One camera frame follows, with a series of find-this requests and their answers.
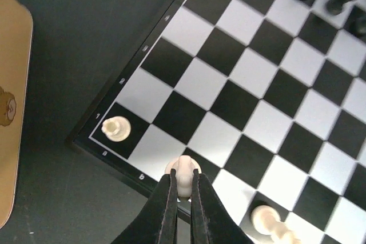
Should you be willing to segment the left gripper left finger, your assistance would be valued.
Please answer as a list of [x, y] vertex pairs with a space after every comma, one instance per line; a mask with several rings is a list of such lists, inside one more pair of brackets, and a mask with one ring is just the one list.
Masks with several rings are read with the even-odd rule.
[[164, 174], [146, 204], [112, 244], [173, 244], [177, 242], [176, 170]]

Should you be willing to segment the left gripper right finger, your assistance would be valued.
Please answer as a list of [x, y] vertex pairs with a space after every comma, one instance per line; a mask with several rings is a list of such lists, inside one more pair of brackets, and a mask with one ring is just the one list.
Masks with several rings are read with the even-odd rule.
[[230, 217], [208, 177], [193, 170], [190, 242], [245, 244], [253, 241]]

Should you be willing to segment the white knight piece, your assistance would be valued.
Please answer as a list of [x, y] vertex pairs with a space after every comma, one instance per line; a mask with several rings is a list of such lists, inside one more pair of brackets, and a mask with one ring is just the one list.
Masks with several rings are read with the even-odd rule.
[[201, 173], [200, 165], [190, 156], [182, 155], [167, 164], [165, 174], [170, 174], [171, 169], [176, 171], [178, 198], [188, 201], [192, 194], [193, 171], [197, 169]]

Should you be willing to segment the white rook piece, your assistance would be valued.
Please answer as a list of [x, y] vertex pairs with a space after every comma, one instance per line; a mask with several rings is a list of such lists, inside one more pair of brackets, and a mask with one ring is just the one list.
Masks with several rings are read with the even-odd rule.
[[101, 131], [113, 142], [125, 140], [131, 133], [129, 120], [122, 116], [115, 116], [103, 121]]

